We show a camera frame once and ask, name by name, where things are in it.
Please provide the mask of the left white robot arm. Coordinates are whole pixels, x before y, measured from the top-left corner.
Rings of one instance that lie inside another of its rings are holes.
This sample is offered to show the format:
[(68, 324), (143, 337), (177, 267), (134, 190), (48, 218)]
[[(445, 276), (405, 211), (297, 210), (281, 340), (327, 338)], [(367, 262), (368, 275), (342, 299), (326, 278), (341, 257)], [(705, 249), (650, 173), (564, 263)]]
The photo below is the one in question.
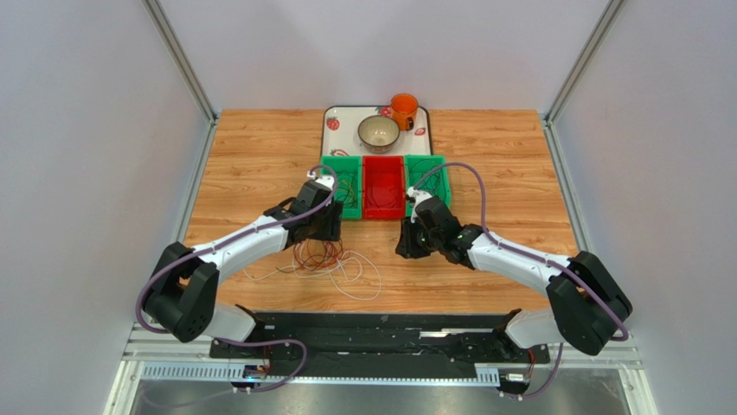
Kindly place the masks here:
[(140, 324), (182, 343), (202, 335), (246, 341), (258, 326), (256, 317), (243, 306), (219, 303), (220, 286), (252, 263), (308, 239), (338, 240), (343, 205), (335, 193), (333, 176), (312, 178), (297, 196), (238, 231), (199, 246), (167, 246), (138, 296)]

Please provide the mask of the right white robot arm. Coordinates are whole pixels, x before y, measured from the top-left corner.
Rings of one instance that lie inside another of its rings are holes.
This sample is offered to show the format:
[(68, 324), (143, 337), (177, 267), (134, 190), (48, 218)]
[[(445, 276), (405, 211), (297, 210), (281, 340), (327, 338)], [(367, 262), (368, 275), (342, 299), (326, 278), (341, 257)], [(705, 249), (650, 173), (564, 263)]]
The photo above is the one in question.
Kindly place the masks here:
[(609, 341), (627, 339), (624, 323), (633, 307), (596, 255), (541, 252), (480, 225), (462, 225), (438, 196), (424, 190), (410, 188), (407, 200), (411, 213), (401, 221), (398, 255), (421, 259), (437, 252), (452, 264), (499, 274), (548, 300), (544, 309), (512, 310), (492, 330), (490, 347), (501, 360), (547, 343), (597, 355)]

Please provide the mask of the left green plastic bin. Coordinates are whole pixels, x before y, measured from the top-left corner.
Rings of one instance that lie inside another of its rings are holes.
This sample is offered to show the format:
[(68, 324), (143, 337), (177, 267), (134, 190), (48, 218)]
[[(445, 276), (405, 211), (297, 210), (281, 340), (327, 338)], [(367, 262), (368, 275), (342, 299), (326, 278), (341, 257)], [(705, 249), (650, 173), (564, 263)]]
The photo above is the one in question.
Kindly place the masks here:
[(343, 203), (345, 220), (362, 218), (362, 158), (360, 156), (322, 156), (321, 164), (337, 175), (336, 199)]

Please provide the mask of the green plastic bin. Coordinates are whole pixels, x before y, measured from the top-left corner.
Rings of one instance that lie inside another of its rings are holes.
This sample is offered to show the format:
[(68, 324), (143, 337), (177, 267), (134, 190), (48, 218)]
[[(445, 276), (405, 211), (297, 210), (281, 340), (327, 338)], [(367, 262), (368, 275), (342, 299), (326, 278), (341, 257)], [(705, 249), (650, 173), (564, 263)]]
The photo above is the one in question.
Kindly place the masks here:
[(418, 182), (423, 176), (444, 163), (444, 156), (405, 155), (405, 188), (408, 189), (411, 186), (415, 186), (417, 189), (425, 190), (432, 196), (438, 196), (440, 200), (450, 207), (452, 204), (452, 191), (448, 172), (445, 169), (435, 170), (417, 187)]
[(321, 164), (337, 175), (336, 199), (343, 203), (345, 220), (362, 218), (362, 158), (360, 156), (322, 156)]

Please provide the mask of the red plastic bin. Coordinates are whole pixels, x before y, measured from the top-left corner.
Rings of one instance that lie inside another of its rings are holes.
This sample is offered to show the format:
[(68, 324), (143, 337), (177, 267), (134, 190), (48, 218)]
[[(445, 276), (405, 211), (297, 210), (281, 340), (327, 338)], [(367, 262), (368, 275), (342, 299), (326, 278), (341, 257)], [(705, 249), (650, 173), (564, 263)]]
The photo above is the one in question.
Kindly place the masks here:
[(402, 156), (362, 158), (362, 217), (399, 220), (405, 216), (405, 173)]

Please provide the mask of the right green plastic bin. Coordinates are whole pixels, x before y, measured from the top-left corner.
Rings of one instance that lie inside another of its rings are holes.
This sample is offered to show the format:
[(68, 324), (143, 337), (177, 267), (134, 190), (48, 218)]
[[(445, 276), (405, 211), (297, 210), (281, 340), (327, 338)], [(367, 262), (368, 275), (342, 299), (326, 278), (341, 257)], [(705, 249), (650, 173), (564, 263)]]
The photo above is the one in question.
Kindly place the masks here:
[(444, 163), (444, 156), (405, 155), (405, 188), (408, 189), (411, 186), (415, 186), (417, 189), (425, 190), (432, 196), (438, 196), (440, 200), (450, 207), (452, 204), (452, 191), (448, 172), (445, 169), (435, 170), (417, 187), (418, 182), (423, 176)]

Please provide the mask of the white strawberry tray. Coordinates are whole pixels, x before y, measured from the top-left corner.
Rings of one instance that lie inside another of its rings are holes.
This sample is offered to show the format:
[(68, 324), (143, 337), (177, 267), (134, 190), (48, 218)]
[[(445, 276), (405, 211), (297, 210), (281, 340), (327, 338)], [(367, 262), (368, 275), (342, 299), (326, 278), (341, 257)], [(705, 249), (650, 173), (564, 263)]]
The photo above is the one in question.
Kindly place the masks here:
[(421, 107), (413, 129), (402, 131), (387, 106), (332, 106), (324, 113), (323, 156), (431, 155), (429, 115)]

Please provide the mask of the beige ceramic bowl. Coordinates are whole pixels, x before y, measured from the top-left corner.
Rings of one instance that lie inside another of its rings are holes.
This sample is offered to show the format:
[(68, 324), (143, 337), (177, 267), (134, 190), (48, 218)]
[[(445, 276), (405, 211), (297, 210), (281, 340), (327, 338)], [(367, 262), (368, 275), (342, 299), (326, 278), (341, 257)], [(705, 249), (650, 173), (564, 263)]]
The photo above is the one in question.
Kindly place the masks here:
[(373, 115), (365, 118), (357, 127), (361, 144), (370, 152), (389, 152), (399, 140), (401, 130), (392, 118)]

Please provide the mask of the orange mug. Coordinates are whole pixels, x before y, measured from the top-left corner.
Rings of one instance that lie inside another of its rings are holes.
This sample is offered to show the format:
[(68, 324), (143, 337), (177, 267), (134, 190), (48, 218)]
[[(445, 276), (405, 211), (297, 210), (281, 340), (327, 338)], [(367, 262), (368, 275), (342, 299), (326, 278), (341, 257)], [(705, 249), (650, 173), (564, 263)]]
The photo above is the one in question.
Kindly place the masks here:
[(411, 94), (399, 93), (390, 100), (390, 116), (401, 131), (411, 131), (415, 126), (418, 100)]

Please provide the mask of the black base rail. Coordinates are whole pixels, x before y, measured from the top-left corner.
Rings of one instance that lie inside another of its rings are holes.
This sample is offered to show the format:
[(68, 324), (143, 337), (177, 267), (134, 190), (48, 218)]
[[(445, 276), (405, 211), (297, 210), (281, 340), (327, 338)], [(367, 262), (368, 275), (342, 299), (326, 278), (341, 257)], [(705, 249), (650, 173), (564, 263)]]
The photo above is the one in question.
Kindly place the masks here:
[(215, 359), (270, 363), (272, 375), (287, 375), (301, 361), (297, 339), (308, 349), (300, 375), (324, 378), (470, 379), (478, 364), (510, 364), (526, 369), (551, 361), (541, 345), (529, 352), (502, 354), (493, 329), (503, 316), (488, 314), (377, 314), (330, 312), (257, 313), (253, 342), (277, 341), (269, 348), (210, 345)]

